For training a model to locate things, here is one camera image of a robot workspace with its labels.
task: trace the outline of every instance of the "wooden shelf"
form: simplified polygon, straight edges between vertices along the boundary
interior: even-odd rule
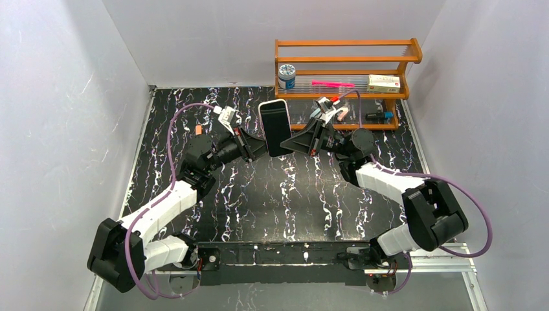
[[[404,46],[402,56],[279,56],[279,47],[349,47],[349,46]],[[407,99],[410,95],[406,83],[406,67],[408,63],[420,63],[423,58],[417,39],[410,40],[348,40],[348,41],[278,41],[274,42],[274,93],[276,98],[284,99],[317,99],[319,97],[335,97],[342,91],[350,88],[335,89],[332,87],[313,87],[311,80],[318,79],[329,81],[353,82],[355,88],[361,92],[364,99],[384,99],[387,109],[393,112],[390,124],[364,124],[369,130],[396,130],[398,129],[398,116],[396,114],[396,100]],[[296,71],[296,86],[285,90],[278,88],[278,64],[279,63],[398,63],[396,69],[341,69],[341,70],[301,70]],[[367,88],[367,75],[394,75],[398,76],[401,83],[400,93],[369,93]],[[348,98],[357,98],[355,93],[347,95]],[[304,124],[292,124],[292,130],[300,130]],[[334,124],[338,130],[354,130],[358,124]]]
[[[417,62],[412,56],[286,56],[280,63],[399,63]]]

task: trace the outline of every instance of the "cardboard box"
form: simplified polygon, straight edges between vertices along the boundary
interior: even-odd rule
[[[400,78],[397,76],[368,75],[368,91],[400,93]]]

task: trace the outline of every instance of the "black marble floor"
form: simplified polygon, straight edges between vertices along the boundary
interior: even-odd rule
[[[240,111],[241,123],[250,133],[262,136],[257,106],[274,98],[273,87],[157,90],[124,215],[169,185],[166,136],[177,109],[194,102],[230,105]],[[194,134],[195,125],[203,125],[214,140],[224,131],[217,121],[211,122],[212,112],[206,108],[191,109],[194,110],[181,117],[173,130],[176,161]],[[388,167],[420,172],[418,153],[400,104],[398,115],[399,130],[374,132],[377,157]],[[342,180],[337,161],[325,152],[315,158],[301,154],[278,158],[267,155],[251,164],[239,159],[215,175],[217,186],[164,228],[159,238],[184,231],[198,241],[369,240],[405,220],[398,204]]]

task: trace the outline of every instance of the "smartphone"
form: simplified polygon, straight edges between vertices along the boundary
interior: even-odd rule
[[[280,157],[293,151],[280,147],[280,143],[291,138],[288,104],[284,99],[275,99],[259,104],[259,118],[267,150],[271,157]]]

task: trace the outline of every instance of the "jar lid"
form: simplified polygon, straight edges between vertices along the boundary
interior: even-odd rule
[[[295,77],[295,67],[289,64],[284,64],[278,68],[278,77],[284,80]]]

